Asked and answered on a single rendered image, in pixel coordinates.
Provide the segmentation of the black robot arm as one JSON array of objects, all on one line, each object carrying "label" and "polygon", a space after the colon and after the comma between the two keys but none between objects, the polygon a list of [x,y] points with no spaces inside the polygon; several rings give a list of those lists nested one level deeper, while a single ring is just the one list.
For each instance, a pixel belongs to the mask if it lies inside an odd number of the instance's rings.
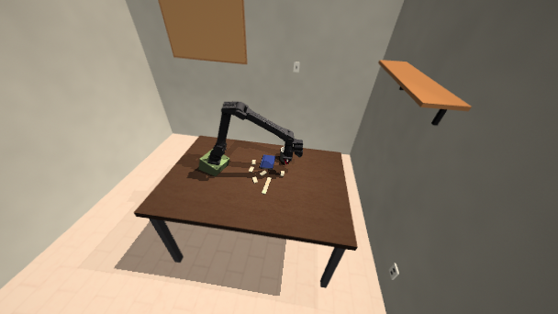
[{"label": "black robot arm", "polygon": [[[280,139],[285,141],[285,149],[288,150],[287,157],[293,157],[293,152],[299,158],[303,155],[303,141],[294,139],[293,131],[274,124],[267,118],[264,118],[252,111],[248,105],[242,102],[224,102],[224,105],[221,108],[221,120],[218,130],[218,140],[209,155],[208,163],[220,165],[221,156],[223,156],[225,150],[227,149],[225,137],[227,137],[231,115],[236,116],[242,120],[248,119],[249,121],[272,132]],[[246,118],[245,115],[247,115]],[[287,135],[287,133],[289,136]]]}]

